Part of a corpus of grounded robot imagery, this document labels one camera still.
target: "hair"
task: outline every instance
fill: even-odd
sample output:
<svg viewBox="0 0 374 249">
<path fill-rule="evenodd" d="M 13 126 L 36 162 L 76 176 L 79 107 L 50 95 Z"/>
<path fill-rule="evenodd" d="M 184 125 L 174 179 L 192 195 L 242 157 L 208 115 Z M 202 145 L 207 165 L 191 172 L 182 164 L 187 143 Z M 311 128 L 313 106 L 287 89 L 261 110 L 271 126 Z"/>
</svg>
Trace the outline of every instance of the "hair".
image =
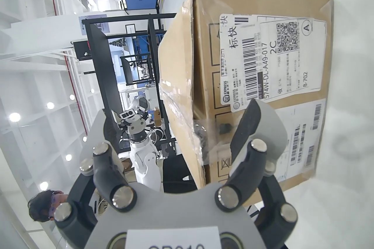
<svg viewBox="0 0 374 249">
<path fill-rule="evenodd" d="M 38 193 L 28 201 L 28 214 L 34 221 L 47 222 L 50 220 L 48 212 L 51 207 L 51 197 L 55 193 L 53 190 L 45 190 Z"/>
</svg>

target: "wall sign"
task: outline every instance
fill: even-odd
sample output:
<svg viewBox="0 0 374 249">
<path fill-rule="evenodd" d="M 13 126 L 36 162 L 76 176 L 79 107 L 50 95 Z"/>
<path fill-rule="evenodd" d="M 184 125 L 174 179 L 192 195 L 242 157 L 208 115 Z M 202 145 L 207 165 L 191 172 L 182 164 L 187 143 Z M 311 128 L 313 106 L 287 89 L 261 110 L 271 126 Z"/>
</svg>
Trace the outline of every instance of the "wall sign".
<svg viewBox="0 0 374 249">
<path fill-rule="evenodd" d="M 96 18 L 106 18 L 106 14 L 100 14 L 100 15 L 89 15 L 89 16 L 80 16 L 79 17 L 79 24 L 80 24 L 80 30 L 82 32 L 82 35 L 87 35 L 86 32 L 86 26 L 82 23 L 82 20 L 85 19 L 96 19 Z M 108 22 L 104 23 L 95 23 L 95 25 L 98 27 L 99 30 L 101 30 L 103 33 L 109 33 L 109 24 Z"/>
</svg>

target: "metal screw head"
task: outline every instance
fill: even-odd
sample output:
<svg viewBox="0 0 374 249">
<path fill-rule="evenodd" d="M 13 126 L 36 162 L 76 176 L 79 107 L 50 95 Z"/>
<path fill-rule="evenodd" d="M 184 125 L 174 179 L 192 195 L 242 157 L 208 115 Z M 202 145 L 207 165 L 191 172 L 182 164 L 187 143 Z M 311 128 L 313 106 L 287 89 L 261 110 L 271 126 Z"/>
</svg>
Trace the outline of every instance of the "metal screw head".
<svg viewBox="0 0 374 249">
<path fill-rule="evenodd" d="M 256 151 L 264 153 L 267 151 L 267 145 L 266 143 L 261 140 L 261 139 L 253 139 L 251 141 L 251 146 L 254 148 Z"/>
<path fill-rule="evenodd" d="M 101 142 L 93 148 L 93 153 L 98 156 L 104 154 L 108 150 L 108 148 L 109 145 L 107 143 Z"/>
<path fill-rule="evenodd" d="M 280 208 L 280 214 L 287 222 L 295 223 L 297 221 L 297 211 L 291 204 L 283 204 Z"/>
<path fill-rule="evenodd" d="M 275 163 L 267 160 L 265 164 L 265 171 L 268 173 L 274 173 L 275 169 L 276 169 Z"/>
<path fill-rule="evenodd" d="M 218 201 L 226 208 L 235 208 L 239 204 L 239 197 L 230 186 L 223 186 L 218 190 Z"/>
<path fill-rule="evenodd" d="M 71 205 L 67 202 L 61 203 L 55 210 L 55 220 L 58 222 L 66 220 L 71 214 Z"/>
<path fill-rule="evenodd" d="M 88 172 L 92 169 L 94 166 L 94 160 L 92 158 L 86 158 L 83 159 L 82 162 L 80 163 L 79 169 L 82 172 Z"/>
<path fill-rule="evenodd" d="M 123 209 L 130 205 L 134 198 L 134 192 L 130 186 L 122 186 L 116 190 L 112 202 L 116 208 Z"/>
</svg>

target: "shipping label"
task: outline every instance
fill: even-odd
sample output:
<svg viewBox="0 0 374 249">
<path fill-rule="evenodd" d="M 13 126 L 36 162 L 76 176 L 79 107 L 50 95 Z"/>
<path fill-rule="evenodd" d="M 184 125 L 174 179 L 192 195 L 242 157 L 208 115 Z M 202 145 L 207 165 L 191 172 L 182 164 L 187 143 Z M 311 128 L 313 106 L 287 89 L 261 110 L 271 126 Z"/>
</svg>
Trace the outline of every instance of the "shipping label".
<svg viewBox="0 0 374 249">
<path fill-rule="evenodd" d="M 275 176 L 284 181 L 314 169 L 326 99 L 276 109 L 287 130 L 288 144 L 278 159 Z"/>
<path fill-rule="evenodd" d="M 232 112 L 252 98 L 270 102 L 320 90 L 325 22 L 253 15 L 235 25 L 237 18 L 233 26 L 220 23 L 221 99 Z"/>
</svg>

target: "barcode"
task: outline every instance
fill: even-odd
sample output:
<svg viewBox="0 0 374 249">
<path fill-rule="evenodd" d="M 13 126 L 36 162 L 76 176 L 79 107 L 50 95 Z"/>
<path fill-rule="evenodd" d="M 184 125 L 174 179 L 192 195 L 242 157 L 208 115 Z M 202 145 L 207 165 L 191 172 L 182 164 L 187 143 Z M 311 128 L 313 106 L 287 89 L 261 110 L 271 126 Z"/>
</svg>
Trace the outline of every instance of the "barcode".
<svg viewBox="0 0 374 249">
<path fill-rule="evenodd" d="M 312 146 L 309 147 L 308 157 L 306 158 L 306 164 L 305 164 L 305 166 L 310 166 L 311 165 L 311 161 L 313 159 L 313 151 L 314 151 L 314 145 L 312 145 Z"/>
<path fill-rule="evenodd" d="M 248 23 L 248 17 L 234 17 L 234 23 Z"/>
<path fill-rule="evenodd" d="M 299 144 L 299 131 L 300 131 L 300 125 L 296 127 L 295 133 L 294 133 L 294 142 L 292 144 L 292 153 L 291 153 L 291 166 L 293 166 L 296 163 L 297 145 Z"/>
<path fill-rule="evenodd" d="M 321 103 L 316 105 L 316 109 L 314 111 L 314 120 L 313 120 L 312 130 L 315 130 L 318 128 L 319 117 L 321 116 L 321 107 L 322 107 Z"/>
<path fill-rule="evenodd" d="M 303 158 L 303 148 L 304 148 L 303 146 L 304 146 L 305 128 L 306 128 L 306 124 L 303 124 L 302 137 L 300 139 L 299 154 L 297 156 L 297 163 L 301 162 L 301 160 Z"/>
<path fill-rule="evenodd" d="M 221 49 L 221 77 L 225 77 L 225 76 L 227 76 L 225 50 Z"/>
<path fill-rule="evenodd" d="M 247 100 L 251 100 L 252 98 L 258 97 L 255 39 L 243 39 L 242 44 L 245 76 L 245 93 L 247 95 Z"/>
</svg>

